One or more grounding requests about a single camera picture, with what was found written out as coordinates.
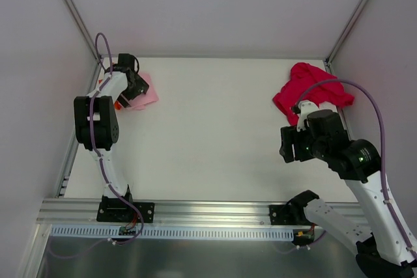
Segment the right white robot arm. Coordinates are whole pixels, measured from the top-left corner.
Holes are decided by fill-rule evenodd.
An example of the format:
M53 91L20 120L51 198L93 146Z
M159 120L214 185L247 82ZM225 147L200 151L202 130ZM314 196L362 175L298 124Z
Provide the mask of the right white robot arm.
M364 139L349 139L332 110L309 110L302 116L300 125L280 130L280 155L285 163L325 162L356 197L367 226L353 223L310 190L289 200L290 219L320 226L353 254L366 277L414 277L416 238L397 210L377 149Z

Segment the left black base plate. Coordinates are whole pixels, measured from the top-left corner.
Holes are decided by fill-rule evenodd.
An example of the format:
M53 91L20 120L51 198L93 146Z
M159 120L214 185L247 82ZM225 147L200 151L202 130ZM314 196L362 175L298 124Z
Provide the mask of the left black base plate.
M141 213L144 223L153 223L155 204L153 202L133 202L133 205ZM127 223L134 220L137 212L123 203L100 203L96 220L103 223Z

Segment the magenta t shirt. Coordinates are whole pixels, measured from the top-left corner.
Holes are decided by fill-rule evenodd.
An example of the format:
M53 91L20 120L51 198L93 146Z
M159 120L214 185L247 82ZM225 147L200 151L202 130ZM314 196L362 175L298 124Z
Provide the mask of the magenta t shirt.
M272 98L274 105L287 117L291 126L297 125L298 116L292 111L301 95L312 85L330 79L337 79L320 68L309 63L296 63L290 71L288 82ZM311 90L304 98L319 106L329 102L344 108L354 102L354 96L345 91L340 82L325 83Z

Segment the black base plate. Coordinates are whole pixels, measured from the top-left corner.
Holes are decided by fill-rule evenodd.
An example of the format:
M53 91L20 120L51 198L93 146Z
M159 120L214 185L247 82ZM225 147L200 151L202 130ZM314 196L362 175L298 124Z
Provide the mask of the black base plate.
M141 213L144 223L153 223L155 204L153 202L133 202L133 205ZM134 220L137 212L123 203L100 203L96 220L103 223L127 223Z
M268 206L271 225L311 226L301 208L292 204L271 204Z

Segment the light pink t shirt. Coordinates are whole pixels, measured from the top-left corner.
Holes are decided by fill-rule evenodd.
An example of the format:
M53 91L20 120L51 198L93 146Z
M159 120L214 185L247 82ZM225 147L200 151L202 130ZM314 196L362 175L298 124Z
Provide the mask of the light pink t shirt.
M157 102L159 97L157 95L156 89L154 88L151 75L149 73L141 74L141 77L149 85L149 89L145 94L140 94L136 96L133 100L128 102L121 96L117 102L118 105L115 105L118 109L125 108L129 111L141 111L146 109L147 106Z

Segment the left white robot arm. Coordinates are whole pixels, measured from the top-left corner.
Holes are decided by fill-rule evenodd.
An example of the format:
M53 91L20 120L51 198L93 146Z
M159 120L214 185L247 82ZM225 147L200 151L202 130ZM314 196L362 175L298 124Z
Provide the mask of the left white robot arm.
M119 124L115 102L131 107L131 102L149 90L149 84L138 74L138 59L120 53L117 63L104 70L97 88L86 96L74 99L76 139L93 157L104 183L102 204L119 221L132 218L134 208L130 187L116 167L114 152L119 140Z

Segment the aluminium mounting rail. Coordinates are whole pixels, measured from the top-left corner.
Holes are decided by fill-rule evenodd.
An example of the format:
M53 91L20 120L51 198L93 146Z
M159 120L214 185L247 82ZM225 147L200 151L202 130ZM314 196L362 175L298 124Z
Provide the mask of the aluminium mounting rail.
M278 214L269 202L152 200L143 216L154 226L255 228L272 225ZM38 224L96 224L99 199L58 198L42 201Z

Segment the orange t shirt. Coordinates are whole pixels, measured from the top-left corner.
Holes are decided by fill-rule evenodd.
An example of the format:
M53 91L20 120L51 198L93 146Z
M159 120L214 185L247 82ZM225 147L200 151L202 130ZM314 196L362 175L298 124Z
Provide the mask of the orange t shirt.
M98 78L98 83L96 86L97 89L100 89L98 97L110 96L113 100L113 103L115 103L122 91L127 88L127 78L125 73L116 71L115 62L107 63L106 65L106 69L101 70ZM111 67L113 67L113 71L109 82L107 82L105 86L102 87L103 83L109 78L109 71Z

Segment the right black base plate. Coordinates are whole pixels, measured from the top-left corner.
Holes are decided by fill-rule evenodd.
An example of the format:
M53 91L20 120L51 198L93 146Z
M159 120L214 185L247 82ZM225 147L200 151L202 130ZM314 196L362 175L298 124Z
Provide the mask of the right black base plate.
M301 208L292 204L271 204L268 206L271 225L311 226Z

